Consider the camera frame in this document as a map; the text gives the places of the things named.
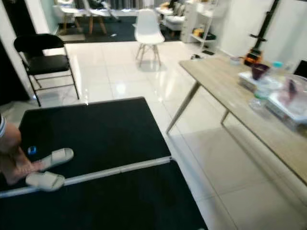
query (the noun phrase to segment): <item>black folding chair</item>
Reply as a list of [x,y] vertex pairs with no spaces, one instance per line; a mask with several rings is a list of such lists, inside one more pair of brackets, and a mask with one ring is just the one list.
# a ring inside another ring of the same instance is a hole
[[[79,99],[76,82],[73,77],[71,66],[69,63],[69,58],[67,56],[67,51],[64,46],[64,42],[57,36],[51,34],[33,34],[33,35],[23,35],[19,36],[14,41],[15,49],[17,50],[19,56],[22,59],[24,68],[27,72],[28,79],[31,83],[31,87],[36,96],[38,105],[41,106],[39,98],[36,94],[36,91],[47,90],[58,87],[65,87],[73,85],[75,87],[77,97]],[[52,55],[52,56],[43,56],[39,55],[40,52],[44,49],[54,49],[54,48],[64,48],[65,55]],[[62,75],[56,77],[46,77],[37,79],[35,76],[39,74],[55,73],[70,70],[70,75]],[[31,81],[30,76],[33,76],[37,82],[39,89],[35,89]],[[72,77],[73,84],[59,85],[54,87],[42,88],[39,83],[40,80],[46,80],[51,78],[61,78],[61,77]]]

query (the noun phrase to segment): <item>dark rug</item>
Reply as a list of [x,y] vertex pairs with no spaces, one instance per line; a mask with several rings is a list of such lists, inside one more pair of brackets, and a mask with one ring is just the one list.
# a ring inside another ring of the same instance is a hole
[[[82,28],[82,33],[78,32],[74,25],[69,25],[65,35],[84,35],[85,39],[73,39],[66,40],[66,43],[91,43],[91,42],[131,42],[135,41],[134,38],[134,27],[133,24],[136,23],[135,16],[120,17],[121,22],[115,21],[113,18],[106,17],[104,19],[107,34],[103,34],[98,19],[94,18],[93,32],[91,35],[89,32],[89,22],[88,18],[80,17],[78,21],[80,22],[80,27]],[[179,41],[180,32],[176,32],[175,36],[171,36],[171,31],[165,26],[160,26],[161,33],[163,34],[165,41]],[[59,34],[64,35],[62,32],[62,25],[60,25]]]
[[[49,170],[66,178],[171,155],[144,98],[30,110],[19,129],[24,152],[37,148],[31,161],[73,149],[71,161]],[[0,174],[0,191],[23,186]]]
[[1,230],[207,230],[173,161],[0,199]]

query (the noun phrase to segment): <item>white slipper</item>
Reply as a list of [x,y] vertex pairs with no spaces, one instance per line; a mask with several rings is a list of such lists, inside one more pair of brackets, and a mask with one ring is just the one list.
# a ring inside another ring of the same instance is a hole
[[63,148],[56,151],[53,151],[49,156],[40,160],[42,163],[42,169],[40,171],[46,171],[52,167],[55,167],[59,164],[68,162],[73,158],[73,151],[69,148]]
[[33,172],[27,175],[25,182],[30,186],[51,192],[63,186],[65,177],[51,172]]

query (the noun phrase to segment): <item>white tile floor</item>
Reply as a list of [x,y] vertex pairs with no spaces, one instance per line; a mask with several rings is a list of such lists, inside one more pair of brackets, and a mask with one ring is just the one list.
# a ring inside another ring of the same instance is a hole
[[[39,94],[43,107],[144,96],[209,229],[307,229],[307,188],[229,117],[226,125],[238,144],[219,123],[224,108],[204,89],[165,134],[194,82],[178,61],[189,59],[198,46],[161,44],[161,67],[151,52],[139,67],[137,49],[136,42],[67,45],[81,99],[72,87],[53,89]],[[52,84],[55,80],[44,83]],[[24,111],[34,108],[36,101],[15,102],[0,111],[19,125]]]

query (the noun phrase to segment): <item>light wood tabletop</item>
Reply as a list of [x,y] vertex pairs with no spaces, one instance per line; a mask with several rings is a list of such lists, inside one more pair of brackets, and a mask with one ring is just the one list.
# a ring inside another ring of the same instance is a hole
[[197,85],[203,86],[307,185],[307,138],[289,129],[270,111],[258,114],[250,108],[253,93],[239,84],[238,76],[249,67],[232,65],[227,57],[181,61],[180,65],[196,80],[195,92]]

